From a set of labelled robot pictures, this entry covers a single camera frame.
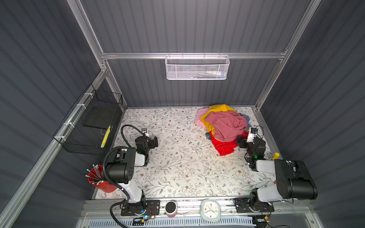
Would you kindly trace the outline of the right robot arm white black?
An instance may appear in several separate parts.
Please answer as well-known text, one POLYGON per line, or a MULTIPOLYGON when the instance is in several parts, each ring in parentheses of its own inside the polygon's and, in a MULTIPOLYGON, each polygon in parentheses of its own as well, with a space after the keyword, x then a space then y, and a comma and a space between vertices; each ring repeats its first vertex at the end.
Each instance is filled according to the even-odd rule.
POLYGON ((265 159, 266 142, 257 136, 250 140, 239 135, 236 145, 246 149, 245 161, 252 171, 273 174, 276 178, 271 186, 254 188, 247 198, 234 198, 238 213, 271 213, 274 211, 274 202, 317 198, 317 187, 303 161, 265 159))

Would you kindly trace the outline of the red cloth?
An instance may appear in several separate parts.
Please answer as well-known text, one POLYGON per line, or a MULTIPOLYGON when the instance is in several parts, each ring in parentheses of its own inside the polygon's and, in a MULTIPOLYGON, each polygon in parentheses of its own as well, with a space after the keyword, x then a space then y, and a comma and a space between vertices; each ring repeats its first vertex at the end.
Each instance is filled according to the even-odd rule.
POLYGON ((236 147, 238 147, 238 145, 236 144, 238 135, 235 136, 234 139, 230 142, 222 142, 217 140, 211 132, 209 132, 209 134, 211 136, 211 142, 220 156, 229 155, 234 152, 234 149, 236 147))

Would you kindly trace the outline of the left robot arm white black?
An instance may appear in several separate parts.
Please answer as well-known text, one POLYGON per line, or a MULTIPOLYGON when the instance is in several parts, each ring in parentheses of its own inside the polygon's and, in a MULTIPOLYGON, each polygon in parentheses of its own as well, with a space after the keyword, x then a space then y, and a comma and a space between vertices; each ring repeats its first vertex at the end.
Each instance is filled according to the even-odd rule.
POLYGON ((158 146, 158 138, 140 136, 135 143, 136 147, 118 146, 108 152, 102 165, 102 178, 124 193, 125 200, 120 204, 121 216, 158 215, 160 201, 147 200, 144 191, 133 179, 135 167, 148 165, 149 152, 158 146))

